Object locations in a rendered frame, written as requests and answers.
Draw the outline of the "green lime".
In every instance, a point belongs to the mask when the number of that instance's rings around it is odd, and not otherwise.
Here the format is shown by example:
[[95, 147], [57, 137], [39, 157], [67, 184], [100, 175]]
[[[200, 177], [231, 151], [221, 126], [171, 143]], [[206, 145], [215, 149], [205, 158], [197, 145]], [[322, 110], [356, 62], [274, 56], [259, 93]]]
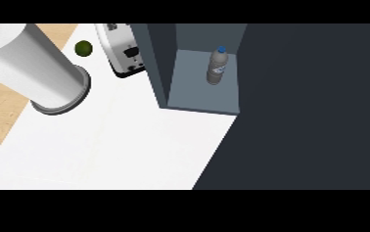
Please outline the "green lime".
[[81, 57], [87, 57], [87, 56], [91, 55], [91, 53], [93, 53], [93, 45], [91, 45], [91, 43], [87, 40], [81, 40], [75, 44], [75, 53]]

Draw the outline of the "dark grey cabinet door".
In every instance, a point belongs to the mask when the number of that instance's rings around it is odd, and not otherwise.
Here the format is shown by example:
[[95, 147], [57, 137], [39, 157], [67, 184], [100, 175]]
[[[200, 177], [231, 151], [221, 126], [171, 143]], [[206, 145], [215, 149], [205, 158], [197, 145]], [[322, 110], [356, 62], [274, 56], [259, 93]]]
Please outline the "dark grey cabinet door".
[[370, 24], [252, 24], [199, 189], [370, 189]]

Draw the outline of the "white cylinder with grey base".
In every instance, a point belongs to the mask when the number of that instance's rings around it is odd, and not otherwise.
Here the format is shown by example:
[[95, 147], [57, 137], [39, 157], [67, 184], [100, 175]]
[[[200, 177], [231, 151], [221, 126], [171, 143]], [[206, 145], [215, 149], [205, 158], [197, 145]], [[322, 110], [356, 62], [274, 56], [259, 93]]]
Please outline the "white cylinder with grey base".
[[69, 112], [90, 92], [85, 69], [70, 63], [34, 23], [0, 23], [0, 82], [50, 116]]

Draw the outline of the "clear bottled water blue cap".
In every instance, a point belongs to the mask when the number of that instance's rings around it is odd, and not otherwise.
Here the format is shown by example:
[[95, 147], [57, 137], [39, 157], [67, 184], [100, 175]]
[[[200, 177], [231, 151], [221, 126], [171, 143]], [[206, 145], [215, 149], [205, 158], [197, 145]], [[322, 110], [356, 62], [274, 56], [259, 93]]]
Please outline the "clear bottled water blue cap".
[[228, 54], [225, 51], [225, 47], [219, 46], [210, 54], [208, 70], [206, 70], [206, 81], [212, 85], [218, 84], [221, 81], [227, 62], [228, 62]]

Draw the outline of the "dark grey open cabinet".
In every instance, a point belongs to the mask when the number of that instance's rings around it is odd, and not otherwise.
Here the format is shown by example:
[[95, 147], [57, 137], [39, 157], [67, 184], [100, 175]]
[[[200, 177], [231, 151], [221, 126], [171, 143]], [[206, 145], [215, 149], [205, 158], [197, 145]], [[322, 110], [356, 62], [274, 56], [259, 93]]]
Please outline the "dark grey open cabinet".
[[[238, 107], [237, 51], [244, 23], [134, 23], [157, 105], [163, 109], [236, 116]], [[225, 47], [228, 62], [221, 81], [206, 81], [212, 52]]]

